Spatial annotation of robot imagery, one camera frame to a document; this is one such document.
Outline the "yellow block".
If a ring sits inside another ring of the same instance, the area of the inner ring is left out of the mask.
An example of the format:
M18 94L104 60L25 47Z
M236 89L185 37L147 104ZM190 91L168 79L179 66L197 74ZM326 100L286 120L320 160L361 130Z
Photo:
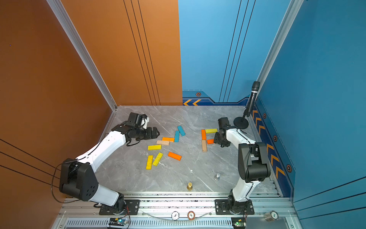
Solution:
M163 157L163 153L158 153L157 157L155 158L154 162L152 163L154 166L157 166L160 162L160 160Z
M217 130L217 128L213 128L213 129L206 129L206 130L205 130L205 132L206 132L207 134L213 134L213 133L217 133L217 132L218 132L218 130Z
M151 170L153 165L153 155L149 155L146 163L146 170Z

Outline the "beige block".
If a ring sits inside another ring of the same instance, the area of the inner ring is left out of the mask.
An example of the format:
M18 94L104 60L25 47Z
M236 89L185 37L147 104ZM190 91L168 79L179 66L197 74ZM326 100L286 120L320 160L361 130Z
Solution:
M164 140L157 140L156 142L157 145L162 145L162 146L168 146L170 145L169 141L164 141Z
M202 151L207 152L207 142L206 142L206 140L202 140Z

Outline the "teal block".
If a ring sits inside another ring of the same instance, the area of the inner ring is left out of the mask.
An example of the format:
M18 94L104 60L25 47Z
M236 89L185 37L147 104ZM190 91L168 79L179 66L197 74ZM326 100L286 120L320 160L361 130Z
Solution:
M183 129L182 126L178 126L177 128L178 128L178 131L181 134L181 136L185 136L186 135L186 133L185 133L185 131L184 131L184 129Z
M179 142L179 138L180 138L180 132L176 131L174 136L174 142Z

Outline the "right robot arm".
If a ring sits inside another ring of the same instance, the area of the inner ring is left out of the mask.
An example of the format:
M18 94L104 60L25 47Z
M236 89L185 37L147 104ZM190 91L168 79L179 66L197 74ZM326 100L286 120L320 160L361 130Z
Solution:
M255 187L271 175L271 166L266 145L247 137L239 128L231 126L227 117L218 119L219 131L214 143L220 147L231 145L238 149L239 180L230 191L227 200L215 200L217 215L253 215L254 207L250 195Z

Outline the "light orange block centre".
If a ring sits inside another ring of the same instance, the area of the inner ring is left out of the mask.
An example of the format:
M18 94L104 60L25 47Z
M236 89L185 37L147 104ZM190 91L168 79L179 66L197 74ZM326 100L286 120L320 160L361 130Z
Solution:
M163 137L162 139L163 141L168 141L168 142L174 142L175 139L174 138L169 138L169 137Z

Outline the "yellow block tilted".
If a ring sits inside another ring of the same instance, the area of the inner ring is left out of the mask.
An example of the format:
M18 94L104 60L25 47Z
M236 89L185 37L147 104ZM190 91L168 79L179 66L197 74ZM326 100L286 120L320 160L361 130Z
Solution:
M154 162L152 163L154 166L157 166L160 162L160 160L163 157L163 153L158 153L157 157L155 158Z

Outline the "silver weight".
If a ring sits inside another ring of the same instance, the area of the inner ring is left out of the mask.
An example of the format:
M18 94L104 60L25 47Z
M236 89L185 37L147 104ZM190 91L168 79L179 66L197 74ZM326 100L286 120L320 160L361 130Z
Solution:
M220 176L221 176L221 174L220 174L220 173L217 173L217 174L214 176L214 180L216 180L216 181L220 180Z

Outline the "brass weight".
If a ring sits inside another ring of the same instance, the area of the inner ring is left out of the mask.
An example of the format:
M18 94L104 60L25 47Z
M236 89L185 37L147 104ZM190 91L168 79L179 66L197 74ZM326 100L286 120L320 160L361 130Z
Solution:
M187 190L192 191L192 189L193 189L193 184L191 182L189 182L187 185Z

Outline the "copper round token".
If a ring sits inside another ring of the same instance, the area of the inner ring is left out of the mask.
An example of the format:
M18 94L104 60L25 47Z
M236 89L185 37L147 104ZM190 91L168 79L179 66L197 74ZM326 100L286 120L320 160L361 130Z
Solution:
M187 214L187 217L189 220L194 220L195 219L195 213L193 211L189 211Z

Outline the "right green circuit board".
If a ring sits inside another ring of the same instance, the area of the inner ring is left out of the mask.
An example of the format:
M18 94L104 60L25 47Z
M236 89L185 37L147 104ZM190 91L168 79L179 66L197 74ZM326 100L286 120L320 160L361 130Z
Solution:
M243 218L231 218L233 229L245 229L246 220Z

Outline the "green circuit board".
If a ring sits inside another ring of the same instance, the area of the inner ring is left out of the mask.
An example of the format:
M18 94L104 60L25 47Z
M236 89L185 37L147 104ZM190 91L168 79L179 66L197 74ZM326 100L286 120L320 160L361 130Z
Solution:
M109 218L108 227L114 229L127 228L129 220L123 218Z
M233 229L245 229L246 220L243 218L231 218Z

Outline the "white round token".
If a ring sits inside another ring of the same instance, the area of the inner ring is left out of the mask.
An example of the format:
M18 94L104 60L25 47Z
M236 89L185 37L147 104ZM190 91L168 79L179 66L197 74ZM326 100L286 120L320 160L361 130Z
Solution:
M180 215L179 215L178 211L174 211L171 215L172 220L178 220L179 217L180 217Z

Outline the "left green circuit board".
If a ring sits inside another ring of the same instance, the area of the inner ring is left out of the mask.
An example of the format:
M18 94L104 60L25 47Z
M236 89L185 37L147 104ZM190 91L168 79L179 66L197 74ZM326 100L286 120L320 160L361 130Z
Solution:
M114 229L127 228L129 220L123 218L109 218L108 227Z

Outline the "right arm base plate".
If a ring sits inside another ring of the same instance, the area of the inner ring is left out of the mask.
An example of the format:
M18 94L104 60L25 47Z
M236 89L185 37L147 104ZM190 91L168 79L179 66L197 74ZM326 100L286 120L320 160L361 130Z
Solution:
M251 200L237 202L228 199L216 199L214 202L217 215L254 215Z

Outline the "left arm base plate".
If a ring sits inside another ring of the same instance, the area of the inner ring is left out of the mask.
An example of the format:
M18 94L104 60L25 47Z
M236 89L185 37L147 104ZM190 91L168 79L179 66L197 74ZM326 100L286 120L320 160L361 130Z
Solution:
M134 216L138 214L140 208L140 200L127 199L124 200L124 207L121 210L113 208L111 206L102 205L100 207L99 215L130 215Z

